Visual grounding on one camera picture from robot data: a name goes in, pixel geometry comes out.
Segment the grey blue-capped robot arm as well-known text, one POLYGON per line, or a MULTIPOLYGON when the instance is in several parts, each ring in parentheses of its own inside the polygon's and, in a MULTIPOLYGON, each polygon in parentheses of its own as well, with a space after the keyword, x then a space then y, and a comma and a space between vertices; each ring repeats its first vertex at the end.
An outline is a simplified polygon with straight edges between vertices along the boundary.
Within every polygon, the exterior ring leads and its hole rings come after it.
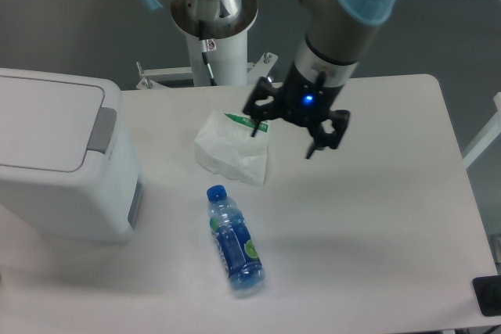
MULTIPOLYGON (((309 153, 336 149, 350 120, 347 110, 334 110, 336 97, 351 77, 394 8, 396 0, 298 0, 312 23, 298 47, 283 84, 262 77, 243 112, 254 127, 283 119, 307 129, 309 153)), ((166 5, 177 26, 192 35, 202 66, 210 69, 219 39, 243 31, 257 15, 256 0, 153 0, 166 5)))

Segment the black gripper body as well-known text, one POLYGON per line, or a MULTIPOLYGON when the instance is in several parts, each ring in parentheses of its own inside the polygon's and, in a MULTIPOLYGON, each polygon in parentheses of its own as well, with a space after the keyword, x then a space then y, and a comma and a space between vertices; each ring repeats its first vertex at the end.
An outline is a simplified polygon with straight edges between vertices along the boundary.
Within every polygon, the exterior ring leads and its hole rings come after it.
POLYGON ((327 87, 305 78, 293 63, 280 89, 285 121, 298 126, 322 122, 328 118, 330 107, 343 85, 327 87))

